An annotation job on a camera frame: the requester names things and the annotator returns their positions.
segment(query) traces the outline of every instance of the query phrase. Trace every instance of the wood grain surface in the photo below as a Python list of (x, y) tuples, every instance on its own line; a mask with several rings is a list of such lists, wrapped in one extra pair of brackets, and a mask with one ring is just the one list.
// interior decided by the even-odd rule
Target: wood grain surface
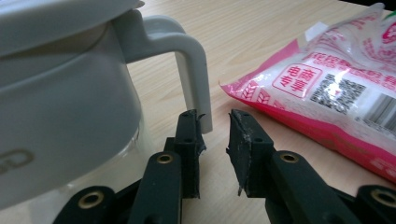
[[(263, 113), (228, 97), (219, 83), (230, 83), (255, 70), (292, 39), (322, 21), (334, 24), (365, 9), (335, 0), (146, 0), (144, 17), (166, 15), (204, 47), (207, 57), (214, 131), (204, 135), (200, 158), (201, 199), (183, 201), (183, 223), (269, 223), (264, 200), (237, 196), (238, 183), (225, 148), (232, 108), (252, 114), (272, 137), (277, 150), (303, 155), (331, 186), (354, 195), (361, 185), (396, 188), (355, 162), (297, 133)], [(157, 150), (176, 130), (186, 107), (174, 55), (129, 64), (146, 122)]]

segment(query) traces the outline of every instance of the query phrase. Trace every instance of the kettle logo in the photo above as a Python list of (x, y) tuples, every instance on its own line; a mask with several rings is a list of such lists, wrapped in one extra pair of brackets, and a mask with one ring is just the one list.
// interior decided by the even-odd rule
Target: kettle logo
[(388, 30), (382, 34), (382, 42), (384, 44), (391, 43), (396, 40), (396, 22), (394, 22)]
[(23, 148), (16, 148), (0, 154), (0, 175), (27, 165), (35, 159), (35, 155)]

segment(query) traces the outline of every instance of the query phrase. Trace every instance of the wooden table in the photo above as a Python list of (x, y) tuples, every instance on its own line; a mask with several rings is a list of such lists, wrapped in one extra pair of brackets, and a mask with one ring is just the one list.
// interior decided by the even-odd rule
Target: wooden table
[[(357, 187), (396, 186), (334, 151), (230, 98), (222, 84), (256, 69), (269, 56), (322, 21), (333, 24), (365, 7), (335, 0), (146, 0), (144, 17), (167, 15), (204, 47), (207, 57), (213, 126), (205, 134), (207, 151), (200, 158), (201, 199), (183, 201), (183, 223), (269, 223), (264, 199), (237, 196), (238, 183), (225, 148), (232, 108), (252, 114), (275, 142), (277, 150), (303, 155), (331, 186), (355, 195)], [(129, 64), (146, 121), (157, 150), (174, 136), (177, 116), (186, 110), (173, 54)]]

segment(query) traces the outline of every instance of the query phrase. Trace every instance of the kettle lid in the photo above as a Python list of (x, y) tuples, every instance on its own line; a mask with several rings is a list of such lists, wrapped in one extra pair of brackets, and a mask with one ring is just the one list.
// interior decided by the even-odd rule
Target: kettle lid
[(0, 0), (0, 57), (110, 21), (138, 0)]

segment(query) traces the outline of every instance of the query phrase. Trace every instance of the screw hole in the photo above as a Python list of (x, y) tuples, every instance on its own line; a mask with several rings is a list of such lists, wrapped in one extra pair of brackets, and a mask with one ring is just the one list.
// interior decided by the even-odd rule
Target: screw hole
[(391, 192), (381, 189), (374, 189), (371, 192), (372, 197), (379, 203), (388, 207), (396, 208), (396, 196)]
[(98, 205), (103, 201), (105, 195), (102, 191), (96, 190), (90, 193), (87, 193), (78, 201), (78, 206), (82, 209), (90, 209)]
[(145, 2), (139, 1), (139, 2), (137, 3), (136, 8), (140, 8), (140, 7), (144, 6), (145, 4), (146, 4)]
[(299, 160), (298, 157), (296, 157), (292, 154), (289, 154), (289, 153), (284, 153), (284, 154), (280, 155), (280, 158), (282, 159), (282, 161), (291, 162), (291, 163), (295, 163)]
[(163, 223), (163, 217), (160, 215), (149, 215), (145, 218), (145, 224), (161, 224)]
[(161, 164), (169, 163), (173, 160), (173, 157), (168, 154), (161, 155), (157, 158), (157, 162)]

